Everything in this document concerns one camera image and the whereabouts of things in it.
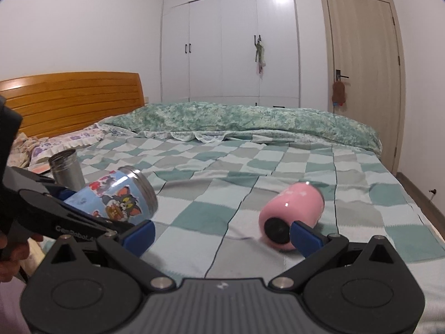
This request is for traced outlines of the person's left hand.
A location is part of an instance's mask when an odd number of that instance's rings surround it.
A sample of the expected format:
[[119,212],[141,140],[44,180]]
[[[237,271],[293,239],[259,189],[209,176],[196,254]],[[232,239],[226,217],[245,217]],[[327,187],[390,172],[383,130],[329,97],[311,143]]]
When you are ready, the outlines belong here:
[[28,277],[20,273],[20,262],[29,257],[29,244],[9,245],[7,236],[1,233],[1,249],[10,250],[10,254],[1,261],[0,276],[2,283],[11,282],[13,278],[19,278],[23,283],[28,281]]

